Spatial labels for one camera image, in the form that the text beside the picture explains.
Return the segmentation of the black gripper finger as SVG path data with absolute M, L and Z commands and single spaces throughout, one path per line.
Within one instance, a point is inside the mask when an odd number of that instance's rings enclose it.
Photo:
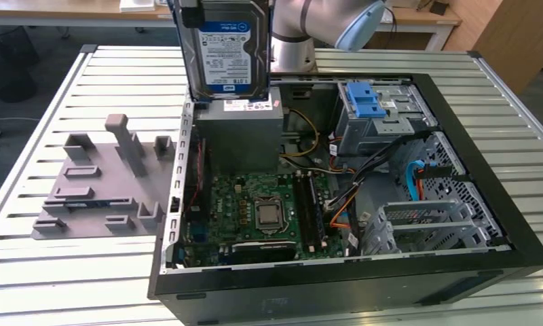
M 200 28 L 205 24 L 203 0 L 180 0 L 180 13 L 187 28 Z

